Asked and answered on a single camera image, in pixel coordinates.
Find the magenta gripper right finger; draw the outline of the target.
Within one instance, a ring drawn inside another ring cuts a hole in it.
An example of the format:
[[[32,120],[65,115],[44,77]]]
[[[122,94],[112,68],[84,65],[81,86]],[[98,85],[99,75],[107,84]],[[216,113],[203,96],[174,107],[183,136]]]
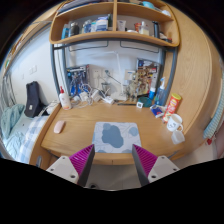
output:
[[[148,185],[148,175],[158,157],[135,144],[132,145],[132,156],[134,159],[140,184],[142,186]]]

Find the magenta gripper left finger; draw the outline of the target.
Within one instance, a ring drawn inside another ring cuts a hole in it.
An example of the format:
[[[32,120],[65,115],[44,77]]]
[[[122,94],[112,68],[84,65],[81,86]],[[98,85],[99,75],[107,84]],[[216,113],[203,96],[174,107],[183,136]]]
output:
[[[84,187],[87,183],[92,162],[95,156],[94,145],[89,145],[69,157],[79,175],[77,184]]]

